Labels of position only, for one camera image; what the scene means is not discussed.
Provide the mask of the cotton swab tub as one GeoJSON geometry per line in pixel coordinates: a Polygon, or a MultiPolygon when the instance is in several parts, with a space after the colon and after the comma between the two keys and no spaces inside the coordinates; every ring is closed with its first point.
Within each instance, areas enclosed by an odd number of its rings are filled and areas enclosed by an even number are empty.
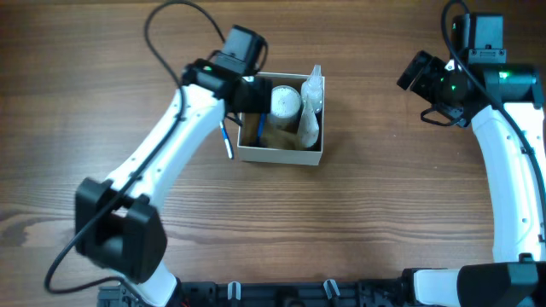
{"type": "Polygon", "coordinates": [[[299,117],[301,98],[299,92],[287,85],[276,86],[271,92],[271,109],[268,122],[280,129],[293,125],[299,117]]]}

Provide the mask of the blue disposable razor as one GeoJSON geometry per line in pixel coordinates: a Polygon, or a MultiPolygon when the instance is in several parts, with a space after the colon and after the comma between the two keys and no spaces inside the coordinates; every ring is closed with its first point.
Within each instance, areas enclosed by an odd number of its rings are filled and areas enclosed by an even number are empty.
{"type": "Polygon", "coordinates": [[[261,145],[261,136],[262,136],[263,131],[264,131],[264,125],[266,123],[266,119],[267,119],[267,114],[262,113],[260,115],[260,117],[259,117],[256,137],[254,138],[254,140],[252,142],[249,143],[249,145],[251,147],[256,147],[256,148],[261,148],[262,147],[262,145],[261,145]]]}

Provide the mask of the clear spray bottle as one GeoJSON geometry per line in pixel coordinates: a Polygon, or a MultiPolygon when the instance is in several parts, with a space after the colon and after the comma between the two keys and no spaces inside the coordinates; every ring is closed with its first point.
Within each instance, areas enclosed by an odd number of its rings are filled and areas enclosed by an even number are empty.
{"type": "Polygon", "coordinates": [[[315,65],[311,74],[301,86],[302,101],[312,108],[314,114],[322,111],[323,106],[323,78],[322,67],[315,65]]]}

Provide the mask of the white floral tube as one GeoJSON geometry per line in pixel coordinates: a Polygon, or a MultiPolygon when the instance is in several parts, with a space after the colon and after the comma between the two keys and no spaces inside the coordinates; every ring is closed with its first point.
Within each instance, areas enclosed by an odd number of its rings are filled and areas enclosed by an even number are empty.
{"type": "Polygon", "coordinates": [[[302,149],[312,148],[317,143],[319,130],[320,126],[313,108],[309,102],[305,102],[297,130],[299,146],[302,149]]]}

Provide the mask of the blue white toothbrush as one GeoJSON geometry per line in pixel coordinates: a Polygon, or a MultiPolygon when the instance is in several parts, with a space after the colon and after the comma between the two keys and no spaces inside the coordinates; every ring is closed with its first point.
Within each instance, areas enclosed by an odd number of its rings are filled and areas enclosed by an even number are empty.
{"type": "Polygon", "coordinates": [[[225,144],[225,147],[226,147],[226,152],[227,152],[228,158],[229,159],[234,159],[233,146],[232,146],[231,140],[229,138],[229,133],[225,128],[224,121],[221,121],[219,126],[220,126],[220,130],[222,132],[222,135],[223,135],[224,144],[225,144]]]}

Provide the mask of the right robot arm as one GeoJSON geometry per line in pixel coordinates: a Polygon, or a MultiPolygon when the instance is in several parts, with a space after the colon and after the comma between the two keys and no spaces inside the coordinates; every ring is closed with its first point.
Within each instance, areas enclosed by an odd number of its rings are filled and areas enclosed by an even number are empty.
{"type": "Polygon", "coordinates": [[[459,269],[412,269],[409,300],[438,306],[545,303],[545,121],[537,69],[507,61],[503,17],[442,20],[450,59],[421,51],[398,85],[429,103],[421,113],[470,128],[481,149],[494,216],[493,260],[459,269]]]}

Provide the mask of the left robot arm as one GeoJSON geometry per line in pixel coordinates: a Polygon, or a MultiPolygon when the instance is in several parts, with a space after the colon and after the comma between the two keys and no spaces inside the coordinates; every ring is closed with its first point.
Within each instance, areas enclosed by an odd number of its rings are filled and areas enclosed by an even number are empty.
{"type": "Polygon", "coordinates": [[[166,113],[118,169],[75,194],[79,254],[114,272],[100,306],[179,306],[180,281],[163,263],[167,236],[160,211],[191,156],[227,113],[270,111],[272,83],[258,76],[265,39],[233,26],[221,50],[186,66],[166,113]]]}

